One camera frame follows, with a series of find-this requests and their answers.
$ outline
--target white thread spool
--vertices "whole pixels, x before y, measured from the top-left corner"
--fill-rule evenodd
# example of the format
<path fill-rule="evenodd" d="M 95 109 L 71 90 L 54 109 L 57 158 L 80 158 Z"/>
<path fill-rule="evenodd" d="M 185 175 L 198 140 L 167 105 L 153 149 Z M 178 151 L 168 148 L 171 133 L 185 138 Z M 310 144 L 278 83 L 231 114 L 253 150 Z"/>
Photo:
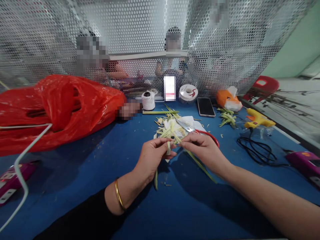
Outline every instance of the white thread spool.
<path fill-rule="evenodd" d="M 198 97 L 198 89 L 191 85 L 185 84 L 181 86 L 179 90 L 179 101 L 183 104 L 191 104 L 193 103 Z"/>
<path fill-rule="evenodd" d="M 144 110 L 151 111 L 155 108 L 154 96 L 158 93 L 156 89 L 146 91 L 141 95 L 142 107 Z"/>

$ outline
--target hand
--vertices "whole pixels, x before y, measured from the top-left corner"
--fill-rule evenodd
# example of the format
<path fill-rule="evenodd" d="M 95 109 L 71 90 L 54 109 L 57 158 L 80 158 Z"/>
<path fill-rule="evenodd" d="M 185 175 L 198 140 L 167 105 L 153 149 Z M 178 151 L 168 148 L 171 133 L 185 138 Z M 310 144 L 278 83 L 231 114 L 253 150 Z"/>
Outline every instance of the hand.
<path fill-rule="evenodd" d="M 191 132 L 182 139 L 180 146 L 197 155 L 212 172 L 220 177 L 233 166 L 209 136 Z"/>
<path fill-rule="evenodd" d="M 173 151 L 170 152 L 170 155 L 166 155 L 168 141 L 170 141 L 171 149 L 177 147 L 173 144 L 173 139 L 170 138 L 156 138 L 143 144 L 138 163 L 133 172 L 137 172 L 139 176 L 142 176 L 146 180 L 146 184 L 153 180 L 162 158 L 172 159 L 177 155 Z"/>

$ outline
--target bracelet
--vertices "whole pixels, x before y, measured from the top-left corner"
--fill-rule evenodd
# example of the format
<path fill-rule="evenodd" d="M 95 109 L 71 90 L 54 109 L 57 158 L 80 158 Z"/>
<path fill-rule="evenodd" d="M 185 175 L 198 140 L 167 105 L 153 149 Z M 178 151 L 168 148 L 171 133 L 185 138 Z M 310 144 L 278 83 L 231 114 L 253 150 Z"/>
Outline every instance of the bracelet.
<path fill-rule="evenodd" d="M 114 185 L 115 185 L 115 187 L 116 187 L 117 198 L 118 198 L 118 201 L 119 201 L 119 203 L 120 203 L 120 205 L 121 205 L 122 210 L 123 210 L 123 211 L 126 211 L 126 208 L 123 206 L 122 201 L 121 201 L 121 198 L 120 198 L 117 180 L 118 180 L 118 179 L 116 178 L 116 180 L 114 181 Z"/>

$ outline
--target green wall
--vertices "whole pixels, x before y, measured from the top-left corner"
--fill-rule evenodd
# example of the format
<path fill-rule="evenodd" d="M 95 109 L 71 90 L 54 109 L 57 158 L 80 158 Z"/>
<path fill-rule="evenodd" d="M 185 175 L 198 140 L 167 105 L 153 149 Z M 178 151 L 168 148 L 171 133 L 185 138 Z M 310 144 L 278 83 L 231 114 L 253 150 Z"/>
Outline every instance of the green wall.
<path fill-rule="evenodd" d="M 295 77 L 320 55 L 320 0 L 309 10 L 261 75 Z"/>

